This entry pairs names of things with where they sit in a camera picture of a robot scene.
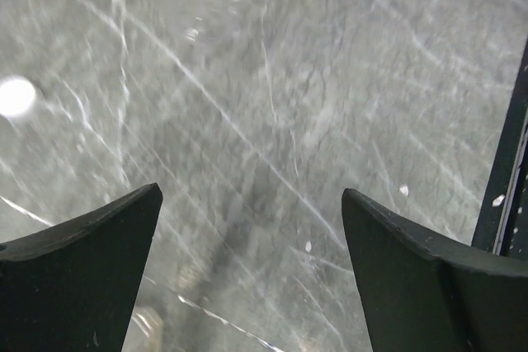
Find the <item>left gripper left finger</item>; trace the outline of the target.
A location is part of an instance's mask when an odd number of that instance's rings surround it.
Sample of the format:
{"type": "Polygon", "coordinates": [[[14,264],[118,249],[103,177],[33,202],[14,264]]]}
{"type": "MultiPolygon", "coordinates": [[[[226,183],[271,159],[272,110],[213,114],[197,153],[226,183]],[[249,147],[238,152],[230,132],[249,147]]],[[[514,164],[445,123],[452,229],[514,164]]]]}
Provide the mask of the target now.
{"type": "Polygon", "coordinates": [[[163,202],[152,183],[1,245],[3,351],[120,351],[163,202]]]}

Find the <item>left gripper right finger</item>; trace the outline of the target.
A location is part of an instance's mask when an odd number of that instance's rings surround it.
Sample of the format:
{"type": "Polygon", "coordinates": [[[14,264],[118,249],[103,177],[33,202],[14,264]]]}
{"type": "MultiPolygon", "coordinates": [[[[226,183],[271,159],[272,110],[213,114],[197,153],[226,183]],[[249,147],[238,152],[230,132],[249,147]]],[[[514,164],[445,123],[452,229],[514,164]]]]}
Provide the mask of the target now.
{"type": "Polygon", "coordinates": [[[342,220],[374,351],[525,351],[527,264],[454,241],[358,190],[342,220]]]}

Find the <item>white bottle cap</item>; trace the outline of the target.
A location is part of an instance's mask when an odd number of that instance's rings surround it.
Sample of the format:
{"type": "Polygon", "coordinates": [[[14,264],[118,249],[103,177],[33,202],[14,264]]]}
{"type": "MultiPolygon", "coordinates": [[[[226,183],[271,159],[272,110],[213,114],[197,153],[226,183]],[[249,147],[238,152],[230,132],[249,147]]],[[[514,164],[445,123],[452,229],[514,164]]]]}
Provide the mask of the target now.
{"type": "Polygon", "coordinates": [[[1,79],[1,116],[19,118],[28,114],[38,99],[38,91],[26,78],[8,76],[1,79]]]}

